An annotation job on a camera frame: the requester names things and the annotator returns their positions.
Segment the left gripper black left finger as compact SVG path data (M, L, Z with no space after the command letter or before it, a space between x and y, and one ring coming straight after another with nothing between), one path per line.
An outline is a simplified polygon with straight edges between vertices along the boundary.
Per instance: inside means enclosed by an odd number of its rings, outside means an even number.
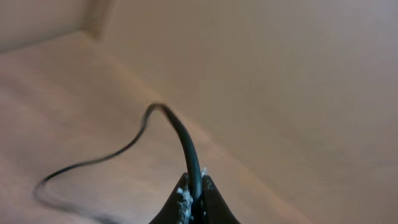
M188 174L183 173L160 212L149 223L189 224L193 221L192 203Z

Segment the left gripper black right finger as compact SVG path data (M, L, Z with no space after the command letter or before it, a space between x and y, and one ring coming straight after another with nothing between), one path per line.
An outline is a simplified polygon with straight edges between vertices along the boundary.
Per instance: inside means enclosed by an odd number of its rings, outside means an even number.
M203 221L205 224L240 224L209 175L202 178Z

